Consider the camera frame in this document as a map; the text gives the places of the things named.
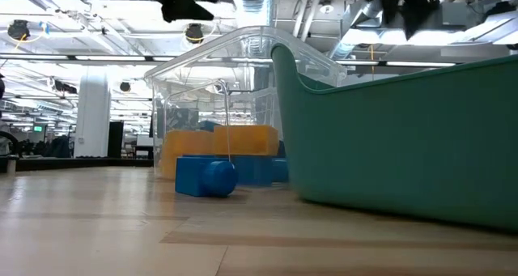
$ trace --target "pillar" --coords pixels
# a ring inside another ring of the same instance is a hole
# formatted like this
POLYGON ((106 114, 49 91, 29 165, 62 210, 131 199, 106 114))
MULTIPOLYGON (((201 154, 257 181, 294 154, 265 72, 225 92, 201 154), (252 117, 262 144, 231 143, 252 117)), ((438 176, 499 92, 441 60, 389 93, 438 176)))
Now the pillar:
POLYGON ((107 156, 111 100, 106 69, 87 67, 79 88, 74 157, 107 156))

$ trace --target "yellow block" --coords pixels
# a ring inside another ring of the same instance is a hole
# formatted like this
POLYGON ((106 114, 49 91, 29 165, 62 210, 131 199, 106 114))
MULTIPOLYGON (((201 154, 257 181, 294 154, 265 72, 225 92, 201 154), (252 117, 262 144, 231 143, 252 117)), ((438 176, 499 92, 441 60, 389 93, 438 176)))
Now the yellow block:
POLYGON ((214 134, 207 131, 173 130, 166 134, 159 162, 160 175, 174 180, 176 158, 182 155, 213 155, 214 134))
POLYGON ((231 155, 276 155, 278 131, 269 125, 231 125, 214 127, 214 153, 227 155, 227 130, 231 155))

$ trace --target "ceiling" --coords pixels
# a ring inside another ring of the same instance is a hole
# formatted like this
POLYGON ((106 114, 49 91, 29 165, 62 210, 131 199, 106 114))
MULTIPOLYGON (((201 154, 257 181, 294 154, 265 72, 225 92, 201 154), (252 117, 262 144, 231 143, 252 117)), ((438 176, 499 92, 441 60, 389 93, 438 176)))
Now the ceiling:
MULTIPOLYGON (((331 0, 329 13, 316 11, 310 37, 306 42, 323 53, 330 52, 342 39, 346 6, 359 0, 331 0)), ((294 31, 300 0, 262 0, 259 11, 250 13, 239 0, 218 4, 201 3, 216 19, 202 24, 205 41, 237 28, 270 25, 294 31)), ((455 0, 473 2, 473 0, 455 0)), ((160 4, 151 0, 0 0, 0 53, 17 53, 23 59, 1 59, 6 97, 2 102, 3 120, 27 128, 34 121, 58 121, 55 131, 63 133, 77 118, 77 95, 51 88, 59 80, 79 89, 80 78, 93 65, 89 61, 53 62, 31 60, 32 54, 66 56, 165 56, 164 60, 193 49, 185 39, 185 29, 192 20, 166 23, 160 4), (15 19, 29 21, 31 37, 19 43, 7 35, 15 19)), ((420 46, 356 45, 350 58, 361 60, 413 62, 473 62, 509 54, 505 45, 420 46)), ((142 80, 144 73, 158 62, 109 62, 106 65, 112 83, 112 120, 125 120, 125 128, 146 133, 151 122, 151 89, 142 80), (131 83, 131 91, 119 89, 121 82, 131 83)), ((407 74, 423 68, 376 68, 376 74, 407 74)), ((351 75, 374 74, 370 66, 352 67, 351 75)))

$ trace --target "clear plastic bin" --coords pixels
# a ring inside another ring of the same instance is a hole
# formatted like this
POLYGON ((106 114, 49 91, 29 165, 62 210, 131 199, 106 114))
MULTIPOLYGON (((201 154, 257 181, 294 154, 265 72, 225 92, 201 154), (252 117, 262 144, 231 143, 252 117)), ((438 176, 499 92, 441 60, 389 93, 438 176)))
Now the clear plastic bin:
POLYGON ((345 67, 270 27, 238 29, 146 73, 154 93, 157 177, 174 179, 178 156, 221 155, 222 143, 229 158, 276 152, 274 141, 282 140, 282 126, 270 50, 277 43, 291 49, 301 74, 334 87, 346 78, 345 67), (237 130, 234 125, 266 126, 237 130), (227 133, 224 142, 219 127, 227 133), (250 146, 237 150, 243 139, 250 146))

